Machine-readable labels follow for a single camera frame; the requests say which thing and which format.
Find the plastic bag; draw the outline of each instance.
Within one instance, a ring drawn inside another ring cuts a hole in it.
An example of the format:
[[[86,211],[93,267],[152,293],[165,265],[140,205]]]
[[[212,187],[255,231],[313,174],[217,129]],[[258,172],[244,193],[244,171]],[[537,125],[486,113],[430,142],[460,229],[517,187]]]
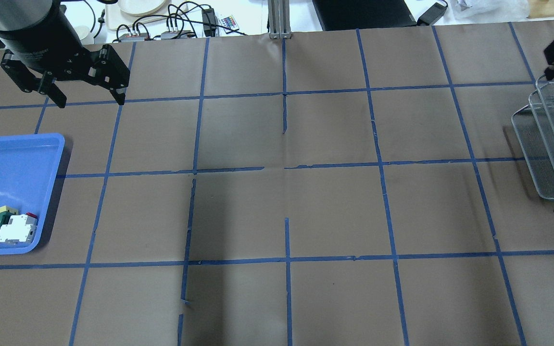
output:
[[[497,22],[511,21],[529,14],[527,0],[451,0],[451,5],[456,20],[492,12]]]

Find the power adapter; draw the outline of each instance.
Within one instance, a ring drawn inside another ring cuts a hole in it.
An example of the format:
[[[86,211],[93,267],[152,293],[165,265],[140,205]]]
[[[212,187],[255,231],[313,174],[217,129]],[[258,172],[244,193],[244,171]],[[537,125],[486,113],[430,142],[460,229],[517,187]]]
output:
[[[440,5],[436,2],[418,18],[416,24],[419,26],[433,25],[442,18],[444,13],[446,13],[446,9],[448,9],[448,6]]]
[[[215,16],[215,10],[213,8],[210,9],[202,9],[202,21],[207,23],[203,24],[204,26],[204,37],[215,37],[215,32],[217,31],[217,17]]]

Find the white plate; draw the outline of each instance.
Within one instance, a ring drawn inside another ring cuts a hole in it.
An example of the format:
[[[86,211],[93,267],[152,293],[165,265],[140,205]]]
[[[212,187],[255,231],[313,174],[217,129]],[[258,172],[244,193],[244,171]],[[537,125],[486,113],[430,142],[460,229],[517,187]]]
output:
[[[154,13],[165,4],[167,0],[119,0],[119,8],[129,15],[140,17]]]

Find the metal post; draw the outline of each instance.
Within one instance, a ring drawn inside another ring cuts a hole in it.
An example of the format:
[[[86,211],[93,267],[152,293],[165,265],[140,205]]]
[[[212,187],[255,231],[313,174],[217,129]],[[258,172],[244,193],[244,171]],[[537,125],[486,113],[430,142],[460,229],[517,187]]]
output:
[[[290,38],[290,0],[268,0],[268,35],[273,39]]]

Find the grid square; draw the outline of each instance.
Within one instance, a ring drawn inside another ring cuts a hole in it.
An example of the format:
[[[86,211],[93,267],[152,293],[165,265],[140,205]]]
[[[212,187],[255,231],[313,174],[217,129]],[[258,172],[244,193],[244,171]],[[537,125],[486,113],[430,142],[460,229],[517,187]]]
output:
[[[292,256],[390,254],[377,167],[286,171]]]
[[[283,169],[198,175],[189,258],[279,258],[284,235]]]
[[[288,91],[364,88],[356,31],[296,33],[286,40]]]
[[[204,94],[281,92],[281,64],[281,40],[268,34],[211,38]]]
[[[66,179],[48,243],[26,254],[0,256],[0,264],[84,263],[102,184],[102,178]]]
[[[522,158],[511,116],[528,102],[531,85],[456,88],[477,158]]]
[[[66,147],[71,148],[68,174],[104,173],[117,110],[117,105],[48,107],[39,132],[65,137]]]
[[[83,269],[0,270],[0,345],[67,345]]]
[[[184,346],[286,345],[286,265],[189,267]]]
[[[512,23],[534,77],[544,74],[548,63],[544,49],[554,40],[554,20]]]
[[[91,262],[183,260],[191,175],[110,177]]]
[[[42,108],[0,110],[0,136],[33,134]]]
[[[74,344],[176,345],[182,267],[92,268]]]
[[[112,48],[119,54],[121,60],[129,66],[129,59],[132,55],[132,42],[111,44]],[[85,46],[88,50],[95,52],[100,50],[103,44],[90,44]],[[110,92],[99,86],[90,86],[83,81],[58,81],[57,87],[68,97],[68,102],[89,102],[89,101],[112,101]]]
[[[448,83],[430,27],[364,29],[360,36],[371,87]]]
[[[393,261],[292,263],[292,333],[295,345],[403,345]]]
[[[128,99],[200,95],[205,39],[136,42]]]
[[[528,345],[554,345],[554,256],[504,258]]]
[[[198,168],[283,168],[283,98],[205,100]]]
[[[288,96],[286,166],[377,162],[365,92]]]
[[[0,50],[0,63],[4,51]],[[0,66],[0,106],[42,105],[44,96],[37,92],[22,92]]]
[[[527,164],[478,167],[502,250],[554,249],[554,202],[538,197]]]
[[[436,29],[453,83],[531,80],[508,23]]]
[[[497,258],[400,260],[411,345],[517,345]]]
[[[197,100],[125,105],[110,171],[192,169],[197,122]]]
[[[372,93],[384,161],[469,158],[448,88]]]
[[[400,254],[495,251],[470,163],[387,166],[384,172]]]

